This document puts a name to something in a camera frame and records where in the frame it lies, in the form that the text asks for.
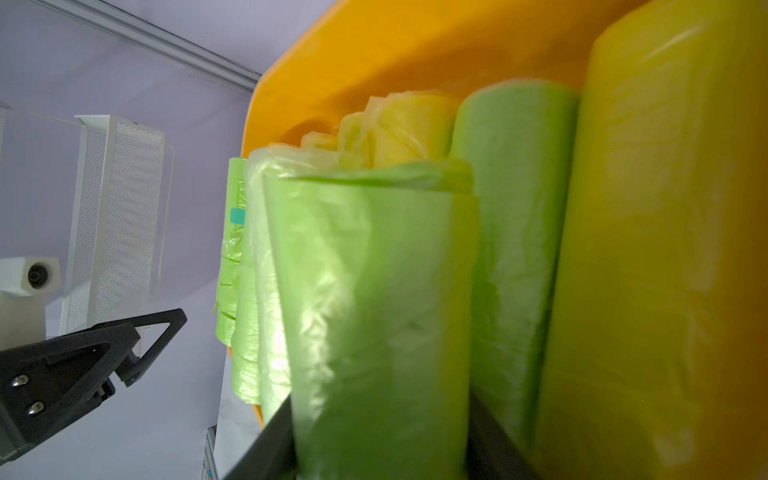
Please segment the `yellow trash bag roll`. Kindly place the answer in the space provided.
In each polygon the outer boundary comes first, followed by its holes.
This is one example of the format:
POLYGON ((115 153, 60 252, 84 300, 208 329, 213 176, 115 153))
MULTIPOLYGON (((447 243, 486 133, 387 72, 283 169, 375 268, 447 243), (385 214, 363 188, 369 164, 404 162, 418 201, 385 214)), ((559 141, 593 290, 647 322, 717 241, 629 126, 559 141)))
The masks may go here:
POLYGON ((767 5, 652 1, 592 49, 533 458, 767 475, 767 5))
POLYGON ((334 135, 310 132, 303 149, 334 152, 346 168, 385 168, 448 157, 458 101, 438 92, 372 97, 334 135))

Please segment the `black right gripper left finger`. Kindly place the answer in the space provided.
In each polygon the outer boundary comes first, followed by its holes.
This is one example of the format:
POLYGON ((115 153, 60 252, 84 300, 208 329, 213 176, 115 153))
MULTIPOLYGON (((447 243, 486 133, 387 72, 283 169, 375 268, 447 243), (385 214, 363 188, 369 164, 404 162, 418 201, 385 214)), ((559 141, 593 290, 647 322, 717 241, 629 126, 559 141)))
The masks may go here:
POLYGON ((287 397, 226 480, 294 480, 297 455, 291 398, 287 397))

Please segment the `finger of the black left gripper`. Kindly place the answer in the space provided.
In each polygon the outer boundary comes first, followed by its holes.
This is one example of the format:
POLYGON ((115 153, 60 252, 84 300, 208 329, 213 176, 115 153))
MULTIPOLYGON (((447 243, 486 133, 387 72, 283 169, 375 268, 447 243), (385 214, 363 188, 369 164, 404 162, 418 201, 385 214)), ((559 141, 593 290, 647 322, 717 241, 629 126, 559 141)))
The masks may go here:
POLYGON ((110 399, 139 340, 117 323, 1 352, 1 462, 25 455, 110 399))
POLYGON ((93 330, 116 333, 122 328, 133 343, 124 354, 119 355, 115 373, 120 381, 131 387, 149 370, 159 355, 179 333, 187 322, 181 308, 160 311, 96 324, 93 330))

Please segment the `light green trash bag roll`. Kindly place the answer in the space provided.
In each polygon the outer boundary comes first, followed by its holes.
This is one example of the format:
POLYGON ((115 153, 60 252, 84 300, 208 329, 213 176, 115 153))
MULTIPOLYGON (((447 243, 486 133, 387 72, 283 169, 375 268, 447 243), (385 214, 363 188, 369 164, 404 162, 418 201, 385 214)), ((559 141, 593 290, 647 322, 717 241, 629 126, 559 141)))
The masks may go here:
POLYGON ((269 423, 291 392, 283 315, 269 230, 265 182, 335 169, 337 153, 284 144, 253 151, 246 165, 246 227, 255 275, 258 311, 260 406, 269 423))

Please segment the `orange plastic storage box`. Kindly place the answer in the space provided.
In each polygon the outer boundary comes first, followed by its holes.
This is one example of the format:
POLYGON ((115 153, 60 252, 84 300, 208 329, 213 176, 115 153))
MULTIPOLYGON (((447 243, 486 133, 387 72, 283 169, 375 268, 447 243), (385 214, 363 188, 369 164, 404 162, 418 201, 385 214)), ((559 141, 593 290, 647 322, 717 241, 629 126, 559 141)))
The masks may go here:
POLYGON ((295 142, 368 94, 457 96, 517 75, 581 88, 596 40, 652 1, 341 1, 260 80, 243 145, 295 142))

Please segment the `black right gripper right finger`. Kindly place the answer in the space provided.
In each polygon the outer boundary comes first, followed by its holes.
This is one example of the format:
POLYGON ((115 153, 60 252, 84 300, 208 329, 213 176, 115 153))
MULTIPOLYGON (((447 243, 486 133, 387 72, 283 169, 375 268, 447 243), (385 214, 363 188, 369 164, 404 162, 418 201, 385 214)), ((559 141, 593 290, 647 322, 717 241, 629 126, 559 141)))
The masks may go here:
POLYGON ((468 479, 541 479, 473 391, 469 401, 466 469, 468 479))

